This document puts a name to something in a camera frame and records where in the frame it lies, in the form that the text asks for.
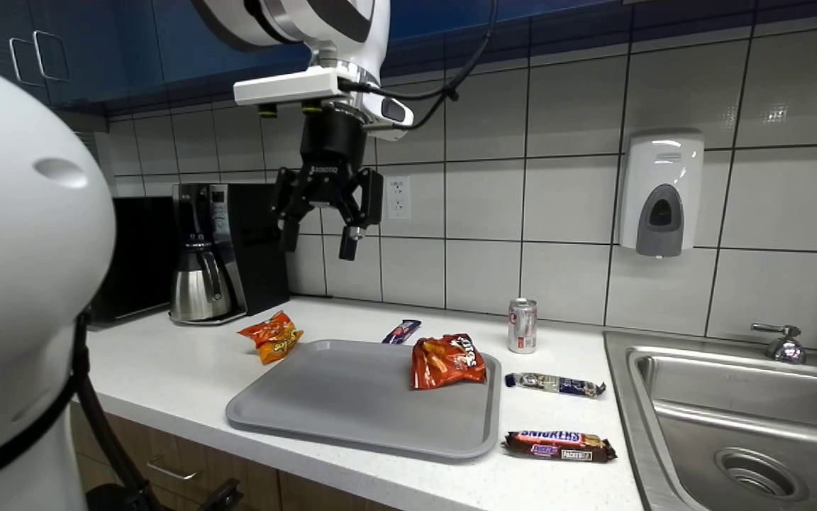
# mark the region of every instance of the white robot body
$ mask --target white robot body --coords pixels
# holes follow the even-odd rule
[[[44,105],[0,77],[0,446],[58,395],[70,325],[107,270],[112,230],[111,194],[94,158]],[[26,491],[44,491],[44,508],[78,508],[75,473],[68,470],[73,458],[40,470],[56,460],[44,456],[56,444],[68,444],[64,429],[48,431],[7,473],[26,477]],[[48,474],[73,474],[73,491],[51,491]],[[4,495],[13,504],[0,488],[3,511],[29,508],[16,500],[23,491]]]

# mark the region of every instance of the gray tray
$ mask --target gray tray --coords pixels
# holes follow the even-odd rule
[[[498,362],[488,385],[410,393],[410,351],[300,345],[227,407],[236,429],[324,441],[424,460],[477,460],[498,434]]]

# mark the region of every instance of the stainless steel sink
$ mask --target stainless steel sink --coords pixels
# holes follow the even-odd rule
[[[646,508],[817,511],[817,366],[760,352],[607,335]]]

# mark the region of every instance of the white soap dispenser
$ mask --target white soap dispenser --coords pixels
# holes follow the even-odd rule
[[[621,248],[668,258],[692,251],[700,202],[700,135],[646,135],[630,139]]]

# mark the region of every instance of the kitchen counter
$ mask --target kitchen counter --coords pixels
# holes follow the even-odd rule
[[[346,338],[378,345],[403,318],[419,318],[413,338],[468,334],[502,373],[548,373],[604,382],[597,402],[502,389],[498,431],[566,429],[607,437],[619,460],[553,464],[511,458],[498,446],[482,460],[451,467],[227,427],[223,407],[270,366],[237,331],[275,311],[227,328],[173,328],[163,314],[90,334],[94,386],[105,412],[168,434],[229,451],[395,508],[640,508],[626,441],[597,334],[539,328],[539,351],[504,351],[504,321],[431,311],[294,299],[282,308],[304,331],[300,345]]]

